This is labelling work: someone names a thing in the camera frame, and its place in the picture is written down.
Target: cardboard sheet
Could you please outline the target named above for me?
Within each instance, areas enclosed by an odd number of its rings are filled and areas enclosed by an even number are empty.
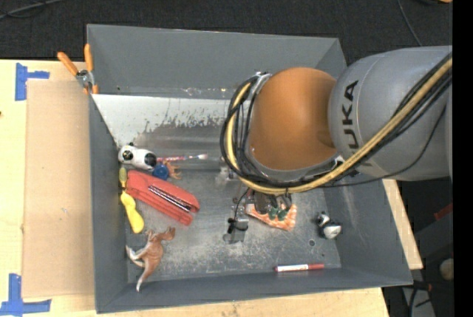
[[[93,294],[88,97],[73,77],[27,88],[22,296]]]

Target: orange object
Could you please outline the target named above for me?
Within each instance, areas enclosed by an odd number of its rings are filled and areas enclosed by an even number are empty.
[[[254,204],[247,205],[246,214],[248,216],[253,216],[260,221],[263,221],[265,224],[272,226],[273,228],[279,228],[284,231],[292,231],[294,226],[296,226],[296,216],[297,216],[297,206],[292,204],[287,212],[286,217],[279,221],[278,217],[276,216],[274,219],[270,219],[268,214],[260,214],[254,207]]]
[[[126,193],[184,225],[200,210],[197,198],[184,188],[138,170],[128,171]]]
[[[76,65],[71,61],[69,56],[64,52],[58,52],[58,60],[69,70],[69,72],[75,77],[79,74],[79,70]]]
[[[72,75],[82,81],[82,84],[84,85],[84,92],[86,94],[89,94],[89,92],[92,94],[98,94],[98,85],[95,83],[93,72],[94,62],[92,60],[92,53],[90,52],[89,44],[85,44],[84,46],[84,59],[87,68],[86,70],[79,71],[65,52],[58,52],[57,57]]]

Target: blue tape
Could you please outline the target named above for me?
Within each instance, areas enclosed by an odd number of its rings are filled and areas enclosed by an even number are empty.
[[[28,72],[28,68],[19,62],[16,63],[16,87],[15,100],[26,100],[27,98],[27,80],[30,78],[49,79],[49,72],[35,71]]]
[[[23,302],[21,298],[21,276],[11,273],[8,276],[8,301],[2,301],[0,316],[22,317],[24,313],[49,312],[51,299],[37,302]]]

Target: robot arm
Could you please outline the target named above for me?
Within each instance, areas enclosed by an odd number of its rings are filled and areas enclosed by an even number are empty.
[[[452,175],[451,47],[370,56],[332,85],[314,76],[318,70],[303,72],[276,73],[258,92],[253,77],[231,101],[222,155],[247,187],[303,192],[353,169],[397,180]],[[244,103],[249,112],[240,123]]]

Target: orange handle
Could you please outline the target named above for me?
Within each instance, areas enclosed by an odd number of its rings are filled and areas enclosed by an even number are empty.
[[[92,53],[90,52],[90,44],[84,46],[84,58],[86,60],[87,71],[91,72],[94,69],[94,61],[92,60]]]
[[[63,65],[69,70],[69,72],[76,76],[79,73],[77,67],[71,61],[71,59],[64,52],[58,52],[58,60],[63,63]]]

